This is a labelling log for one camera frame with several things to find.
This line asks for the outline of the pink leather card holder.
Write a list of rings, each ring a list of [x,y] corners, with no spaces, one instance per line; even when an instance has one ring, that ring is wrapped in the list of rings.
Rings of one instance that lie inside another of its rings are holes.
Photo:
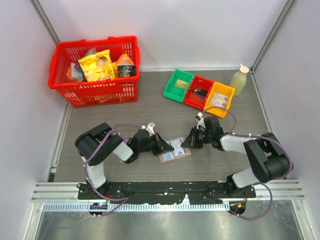
[[[185,155],[185,156],[182,156],[182,157],[174,157],[173,155],[173,151],[169,151],[169,152],[164,152],[162,154],[160,154],[159,156],[159,160],[161,163],[167,163],[169,161],[173,161],[173,160],[177,160],[177,159],[180,159],[180,158],[184,158],[184,157],[187,157],[187,156],[190,156],[191,155],[191,151],[189,148],[186,148],[188,150],[188,155]]]

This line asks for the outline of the white VIP credit card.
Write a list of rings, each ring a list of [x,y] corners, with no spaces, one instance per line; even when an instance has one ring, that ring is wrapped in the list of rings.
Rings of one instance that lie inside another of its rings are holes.
[[[229,102],[229,97],[226,95],[223,95],[221,93],[215,92],[210,99],[210,104],[216,107],[226,108]]]

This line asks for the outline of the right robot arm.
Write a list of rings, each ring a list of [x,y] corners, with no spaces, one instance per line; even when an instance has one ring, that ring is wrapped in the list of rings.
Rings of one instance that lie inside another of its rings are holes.
[[[196,119],[197,125],[191,128],[181,147],[200,149],[210,144],[222,152],[247,156],[249,167],[226,178],[225,190],[230,197],[238,197],[248,186],[284,178],[293,170],[293,162],[273,133],[255,136],[227,133],[215,116],[203,118],[199,115]]]

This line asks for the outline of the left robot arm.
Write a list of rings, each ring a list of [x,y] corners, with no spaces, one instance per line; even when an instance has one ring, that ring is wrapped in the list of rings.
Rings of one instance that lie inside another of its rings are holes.
[[[126,164],[133,163],[141,153],[151,152],[155,156],[172,152],[174,148],[154,131],[153,122],[138,125],[136,134],[125,140],[116,128],[103,122],[81,134],[75,147],[83,161],[85,183],[78,184],[79,199],[109,199],[104,161],[115,155]]]

